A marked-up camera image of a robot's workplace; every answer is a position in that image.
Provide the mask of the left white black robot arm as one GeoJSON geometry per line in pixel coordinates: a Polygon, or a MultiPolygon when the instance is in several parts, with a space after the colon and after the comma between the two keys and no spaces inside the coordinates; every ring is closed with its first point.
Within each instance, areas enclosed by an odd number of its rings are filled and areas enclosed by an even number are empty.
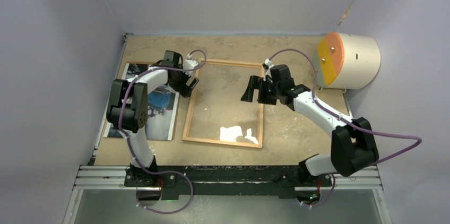
{"type": "Polygon", "coordinates": [[[206,57],[202,62],[194,59],[193,54],[196,52],[206,54],[197,49],[184,58],[182,54],[168,50],[163,59],[151,64],[144,72],[130,79],[115,79],[112,82],[106,119],[125,140],[131,156],[131,174],[137,174],[144,186],[154,185],[158,175],[162,175],[145,133],[148,94],[160,86],[168,85],[181,96],[190,97],[198,84],[195,72],[207,60],[206,57]]]}

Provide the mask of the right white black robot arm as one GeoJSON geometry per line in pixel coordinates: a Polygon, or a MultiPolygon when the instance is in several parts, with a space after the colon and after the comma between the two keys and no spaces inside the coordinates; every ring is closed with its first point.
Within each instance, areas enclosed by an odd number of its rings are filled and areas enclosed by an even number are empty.
{"type": "Polygon", "coordinates": [[[316,154],[299,163],[298,178],[302,184],[311,185],[322,174],[348,177],[378,161],[379,153],[368,120],[336,113],[314,97],[310,88],[295,84],[286,65],[263,67],[268,75],[250,76],[241,100],[252,102],[254,91],[258,90],[258,103],[279,102],[309,118],[331,138],[329,154],[316,154]]]}

